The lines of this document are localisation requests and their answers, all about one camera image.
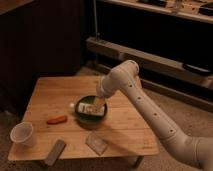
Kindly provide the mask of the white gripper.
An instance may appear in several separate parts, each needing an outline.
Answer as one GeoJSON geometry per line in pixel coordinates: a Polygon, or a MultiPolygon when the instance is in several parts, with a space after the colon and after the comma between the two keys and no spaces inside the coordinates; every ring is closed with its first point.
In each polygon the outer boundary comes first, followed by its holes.
{"type": "Polygon", "coordinates": [[[116,86],[113,85],[112,80],[108,76],[102,76],[96,85],[96,92],[98,97],[94,99],[94,109],[100,110],[101,107],[106,103],[105,98],[112,97],[116,91],[116,86]]]}

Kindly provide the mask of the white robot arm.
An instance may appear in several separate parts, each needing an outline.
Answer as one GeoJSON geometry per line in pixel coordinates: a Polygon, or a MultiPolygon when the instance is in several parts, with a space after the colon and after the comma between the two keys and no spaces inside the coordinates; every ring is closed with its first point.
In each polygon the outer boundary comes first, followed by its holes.
{"type": "Polygon", "coordinates": [[[138,73],[135,61],[122,62],[100,78],[97,96],[110,98],[121,91],[174,159],[203,171],[213,171],[213,137],[188,136],[138,85],[138,73]]]}

